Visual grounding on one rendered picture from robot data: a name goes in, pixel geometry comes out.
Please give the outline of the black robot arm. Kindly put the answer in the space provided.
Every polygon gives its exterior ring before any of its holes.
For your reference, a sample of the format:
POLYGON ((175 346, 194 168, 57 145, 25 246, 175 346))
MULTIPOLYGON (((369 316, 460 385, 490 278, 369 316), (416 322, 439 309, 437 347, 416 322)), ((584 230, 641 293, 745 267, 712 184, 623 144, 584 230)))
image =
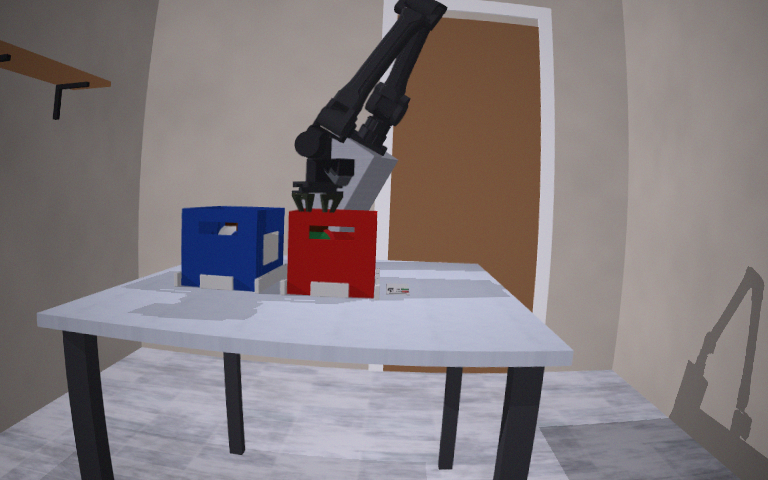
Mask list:
POLYGON ((447 8, 435 0, 399 0, 395 4, 394 12, 400 15, 395 24, 354 77, 295 140, 295 150, 299 155, 323 158, 307 160, 307 181, 347 186, 354 176, 355 159, 331 159, 332 138, 341 143, 351 138, 384 156, 388 148, 383 143, 390 126, 397 126, 408 109, 411 98, 405 93, 410 74, 429 32, 447 8), (394 60, 385 83, 378 83, 394 60), (373 88, 365 105, 373 118, 369 115, 357 131, 357 116, 373 88))

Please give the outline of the blue plastic crate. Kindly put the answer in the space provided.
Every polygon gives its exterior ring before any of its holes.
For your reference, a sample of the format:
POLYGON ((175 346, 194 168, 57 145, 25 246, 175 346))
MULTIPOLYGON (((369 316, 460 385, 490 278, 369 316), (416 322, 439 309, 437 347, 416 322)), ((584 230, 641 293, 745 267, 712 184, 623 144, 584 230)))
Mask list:
POLYGON ((231 276, 234 290, 255 292, 255 279, 283 265, 285 208, 196 208, 182 208, 182 286, 200 287, 201 274, 231 276), (238 236, 213 235, 225 222, 238 223, 238 236))

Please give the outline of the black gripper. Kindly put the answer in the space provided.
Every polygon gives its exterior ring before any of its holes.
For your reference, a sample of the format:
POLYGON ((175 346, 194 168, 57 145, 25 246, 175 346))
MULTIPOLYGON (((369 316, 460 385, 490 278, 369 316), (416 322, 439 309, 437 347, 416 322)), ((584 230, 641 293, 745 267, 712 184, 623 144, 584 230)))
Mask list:
POLYGON ((337 186, 333 182, 299 181, 293 182, 293 187, 299 187, 299 190, 292 190, 292 198, 299 211, 304 211, 300 199, 305 200, 306 211, 312 211, 315 194, 309 193, 326 193, 320 194, 322 212, 328 212, 329 200, 333 200, 330 212, 334 213, 343 198, 343 191, 337 191, 337 188, 343 188, 343 186, 337 186))

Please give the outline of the red plastic crate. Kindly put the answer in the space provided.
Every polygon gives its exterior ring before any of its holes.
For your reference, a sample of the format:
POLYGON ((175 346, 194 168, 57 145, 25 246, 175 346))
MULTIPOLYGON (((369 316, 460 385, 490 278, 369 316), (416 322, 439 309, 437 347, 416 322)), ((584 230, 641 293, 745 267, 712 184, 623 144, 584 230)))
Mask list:
POLYGON ((311 282, 349 283, 349 297, 374 298, 377 211, 289 211, 287 294, 310 295, 311 282), (356 213, 356 214, 353 214, 356 213), (310 226, 355 227, 335 240, 309 239, 310 226))

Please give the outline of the white bottle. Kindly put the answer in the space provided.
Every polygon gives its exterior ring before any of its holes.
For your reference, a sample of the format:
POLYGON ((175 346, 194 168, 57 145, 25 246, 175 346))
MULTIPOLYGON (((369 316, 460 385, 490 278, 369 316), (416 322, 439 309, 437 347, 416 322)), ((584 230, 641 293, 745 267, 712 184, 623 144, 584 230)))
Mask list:
POLYGON ((225 226, 223 226, 220 231, 219 235, 231 235, 236 231, 236 223, 226 223, 225 226))

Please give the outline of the white paper strip with printed marks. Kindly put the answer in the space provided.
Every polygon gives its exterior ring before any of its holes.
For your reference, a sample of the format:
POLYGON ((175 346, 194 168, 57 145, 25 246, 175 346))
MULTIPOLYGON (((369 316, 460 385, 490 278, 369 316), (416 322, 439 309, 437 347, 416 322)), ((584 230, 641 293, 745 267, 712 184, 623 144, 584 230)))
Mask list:
POLYGON ((408 284, 387 283, 386 294, 410 295, 408 284))

